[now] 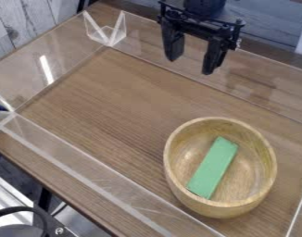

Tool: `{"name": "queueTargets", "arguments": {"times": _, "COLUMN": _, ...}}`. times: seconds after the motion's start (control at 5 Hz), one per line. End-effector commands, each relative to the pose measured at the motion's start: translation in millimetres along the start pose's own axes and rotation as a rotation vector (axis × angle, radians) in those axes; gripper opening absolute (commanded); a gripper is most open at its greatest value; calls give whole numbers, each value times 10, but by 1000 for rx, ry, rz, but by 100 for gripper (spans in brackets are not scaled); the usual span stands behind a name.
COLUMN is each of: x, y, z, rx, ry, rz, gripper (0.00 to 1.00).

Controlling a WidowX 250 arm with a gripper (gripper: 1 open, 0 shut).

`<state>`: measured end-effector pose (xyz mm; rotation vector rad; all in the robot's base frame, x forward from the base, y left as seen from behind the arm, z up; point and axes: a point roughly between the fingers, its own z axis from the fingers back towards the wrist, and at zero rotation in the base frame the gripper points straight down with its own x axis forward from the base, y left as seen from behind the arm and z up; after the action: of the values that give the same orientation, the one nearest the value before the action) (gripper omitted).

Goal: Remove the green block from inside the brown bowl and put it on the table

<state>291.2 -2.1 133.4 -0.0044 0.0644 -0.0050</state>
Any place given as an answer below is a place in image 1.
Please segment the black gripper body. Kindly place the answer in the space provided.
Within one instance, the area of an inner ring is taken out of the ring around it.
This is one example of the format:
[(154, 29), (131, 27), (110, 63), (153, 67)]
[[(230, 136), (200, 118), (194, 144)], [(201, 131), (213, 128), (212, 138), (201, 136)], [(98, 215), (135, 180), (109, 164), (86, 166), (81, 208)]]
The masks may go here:
[(226, 14), (228, 0), (159, 0), (159, 25), (174, 24), (185, 34), (206, 41), (221, 37), (228, 48), (236, 50), (241, 44), (241, 30), (245, 22)]

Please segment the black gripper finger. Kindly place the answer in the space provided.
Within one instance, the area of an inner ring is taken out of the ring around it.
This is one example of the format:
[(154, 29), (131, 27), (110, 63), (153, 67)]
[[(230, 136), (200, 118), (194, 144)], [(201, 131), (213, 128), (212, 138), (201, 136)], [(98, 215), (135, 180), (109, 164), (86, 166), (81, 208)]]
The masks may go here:
[(204, 60), (202, 73), (205, 75), (210, 75), (214, 70), (221, 67), (226, 55), (228, 42), (220, 37), (213, 37), (209, 41), (209, 48)]
[(169, 21), (161, 23), (165, 55), (170, 61), (175, 61), (185, 52), (185, 34)]

